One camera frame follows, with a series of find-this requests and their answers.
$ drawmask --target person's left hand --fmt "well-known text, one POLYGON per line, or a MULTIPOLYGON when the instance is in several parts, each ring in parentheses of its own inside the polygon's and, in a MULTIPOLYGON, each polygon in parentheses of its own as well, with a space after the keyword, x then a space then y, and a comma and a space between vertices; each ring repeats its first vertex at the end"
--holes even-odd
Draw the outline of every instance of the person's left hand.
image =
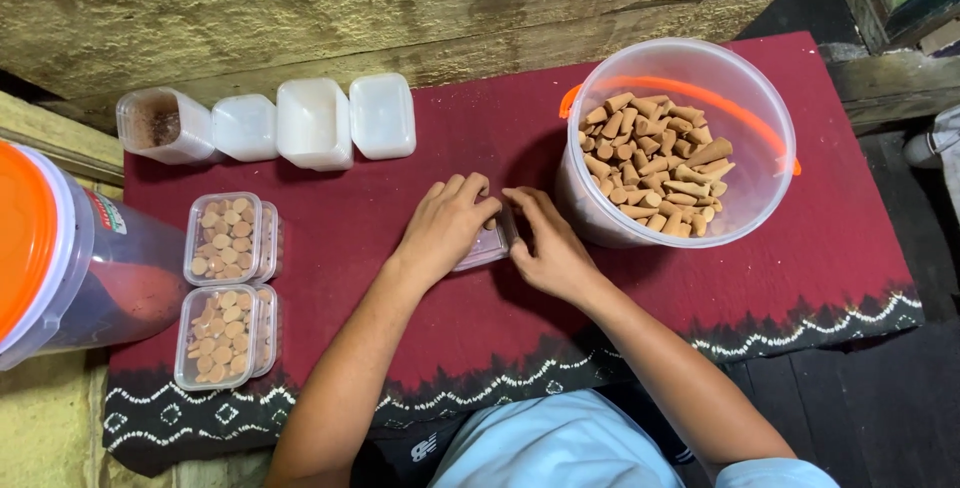
POLYGON ((490 181, 484 175, 453 175, 446 184, 434 184, 416 206, 392 258, 424 292, 471 252, 480 227, 500 211, 497 198, 474 204, 478 195, 486 196, 489 190, 490 181))

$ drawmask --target hand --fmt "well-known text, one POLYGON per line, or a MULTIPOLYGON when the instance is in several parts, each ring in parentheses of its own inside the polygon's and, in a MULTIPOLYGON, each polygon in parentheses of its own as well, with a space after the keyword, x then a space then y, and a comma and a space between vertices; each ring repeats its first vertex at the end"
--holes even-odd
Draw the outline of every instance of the hand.
POLYGON ((446 184, 434 184, 416 207, 391 259, 424 293, 471 252, 480 227, 500 211, 497 198, 474 204, 489 192, 484 175, 453 175, 446 184))
POLYGON ((533 254, 520 237, 510 247, 510 259, 523 279, 548 295, 580 305, 584 294, 606 278, 570 224, 540 190, 507 188, 503 195, 522 211, 534 233, 533 254))

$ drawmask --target brown powder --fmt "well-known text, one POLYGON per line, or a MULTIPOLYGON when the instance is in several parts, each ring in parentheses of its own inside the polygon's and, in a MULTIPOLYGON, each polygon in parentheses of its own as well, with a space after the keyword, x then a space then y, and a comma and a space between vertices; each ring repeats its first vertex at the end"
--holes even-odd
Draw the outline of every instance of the brown powder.
POLYGON ((137 150, 163 147, 180 137, 180 108, 176 96, 157 94, 138 101, 131 116, 132 139, 137 150))

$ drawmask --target label on bucket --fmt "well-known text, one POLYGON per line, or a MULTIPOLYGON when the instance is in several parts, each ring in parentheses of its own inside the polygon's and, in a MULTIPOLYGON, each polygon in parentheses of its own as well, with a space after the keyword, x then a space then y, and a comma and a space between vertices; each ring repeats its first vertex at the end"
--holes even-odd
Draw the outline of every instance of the label on bucket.
POLYGON ((117 205, 110 199, 98 193, 91 192, 87 188, 83 188, 83 190, 86 192, 86 196, 90 201, 93 202, 94 208, 97 209, 97 214, 100 215, 100 224, 103 228, 110 229, 122 235, 127 234, 127 224, 124 223, 123 216, 120 216, 120 210, 117 209, 117 205))

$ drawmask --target light blue shirt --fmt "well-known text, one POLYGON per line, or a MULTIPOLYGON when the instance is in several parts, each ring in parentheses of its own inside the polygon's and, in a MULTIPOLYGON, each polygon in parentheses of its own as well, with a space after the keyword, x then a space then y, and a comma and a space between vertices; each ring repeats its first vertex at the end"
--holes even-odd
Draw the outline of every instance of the light blue shirt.
MULTIPOLYGON (((457 433, 430 486, 681 488, 684 482, 636 422, 591 390, 477 411, 457 433)), ((727 466, 717 488, 837 488, 810 462, 727 466)))

